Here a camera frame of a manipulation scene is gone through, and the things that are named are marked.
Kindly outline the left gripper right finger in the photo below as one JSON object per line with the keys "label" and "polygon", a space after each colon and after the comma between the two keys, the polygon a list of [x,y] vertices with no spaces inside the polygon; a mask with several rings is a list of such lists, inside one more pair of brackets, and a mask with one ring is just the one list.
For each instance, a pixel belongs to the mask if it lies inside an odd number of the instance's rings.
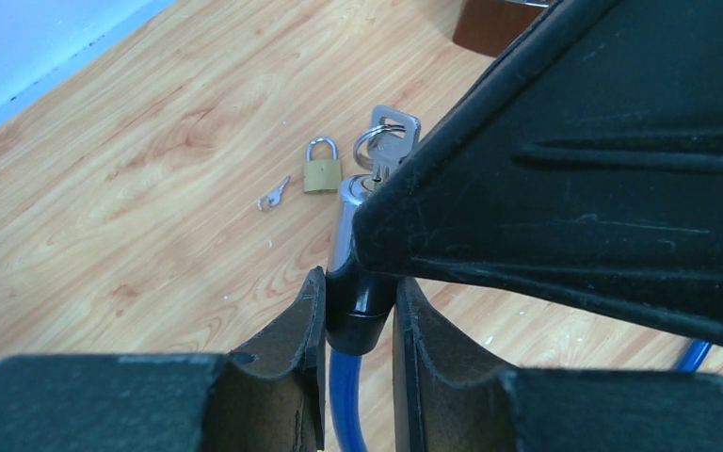
{"label": "left gripper right finger", "polygon": [[514,366],[397,288],[399,451],[723,451],[723,376]]}

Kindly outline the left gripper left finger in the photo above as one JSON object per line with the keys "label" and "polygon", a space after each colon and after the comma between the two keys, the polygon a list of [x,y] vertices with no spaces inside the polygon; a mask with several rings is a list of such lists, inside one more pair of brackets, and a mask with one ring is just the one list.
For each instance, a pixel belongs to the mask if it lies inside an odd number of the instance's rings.
{"label": "left gripper left finger", "polygon": [[227,353],[0,360],[0,451],[318,451],[326,278]]}

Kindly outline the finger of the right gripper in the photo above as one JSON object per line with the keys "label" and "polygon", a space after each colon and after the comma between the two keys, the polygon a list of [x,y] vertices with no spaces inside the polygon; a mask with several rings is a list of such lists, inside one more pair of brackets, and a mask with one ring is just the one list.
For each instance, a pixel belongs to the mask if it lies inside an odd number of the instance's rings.
{"label": "finger of the right gripper", "polygon": [[723,1],[558,1],[358,212],[371,271],[723,347]]}

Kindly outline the blue cable lock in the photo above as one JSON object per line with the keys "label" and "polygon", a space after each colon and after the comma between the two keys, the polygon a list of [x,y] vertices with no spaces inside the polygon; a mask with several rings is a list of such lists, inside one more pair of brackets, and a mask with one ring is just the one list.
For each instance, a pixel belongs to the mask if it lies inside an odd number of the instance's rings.
{"label": "blue cable lock", "polygon": [[[327,276],[330,405],[337,440],[344,451],[367,447],[359,414],[362,356],[376,345],[387,318],[394,317],[397,288],[402,281],[362,270],[355,256],[351,222],[372,192],[366,187],[370,178],[359,175],[340,184],[338,225]],[[698,373],[693,366],[673,371]]]}

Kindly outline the small silver key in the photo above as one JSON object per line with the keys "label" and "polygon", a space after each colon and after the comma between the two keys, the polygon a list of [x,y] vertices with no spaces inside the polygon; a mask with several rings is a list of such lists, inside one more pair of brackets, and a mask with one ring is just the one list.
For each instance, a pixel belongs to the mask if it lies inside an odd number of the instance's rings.
{"label": "small silver key", "polygon": [[260,197],[257,200],[257,208],[263,213],[268,213],[275,209],[281,203],[283,193],[290,180],[291,176],[286,175],[275,188]]}

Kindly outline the silver cable lock keys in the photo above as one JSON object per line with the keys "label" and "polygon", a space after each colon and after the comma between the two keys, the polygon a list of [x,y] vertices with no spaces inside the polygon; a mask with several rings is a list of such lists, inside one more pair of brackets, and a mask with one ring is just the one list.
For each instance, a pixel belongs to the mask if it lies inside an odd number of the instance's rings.
{"label": "silver cable lock keys", "polygon": [[420,121],[407,113],[387,105],[376,105],[371,114],[370,127],[353,146],[353,158],[370,171],[366,187],[377,190],[396,171],[400,163],[414,150],[420,139]]}

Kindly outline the small brass padlock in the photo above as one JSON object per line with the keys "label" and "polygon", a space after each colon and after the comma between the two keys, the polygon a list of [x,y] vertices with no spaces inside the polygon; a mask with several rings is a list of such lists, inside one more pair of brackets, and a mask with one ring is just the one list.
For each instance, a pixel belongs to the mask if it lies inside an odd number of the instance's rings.
{"label": "small brass padlock", "polygon": [[[330,158],[314,159],[313,151],[321,144],[330,147]],[[306,194],[322,194],[335,192],[342,182],[342,162],[339,159],[338,147],[329,137],[312,139],[305,150],[302,166],[302,191]]]}

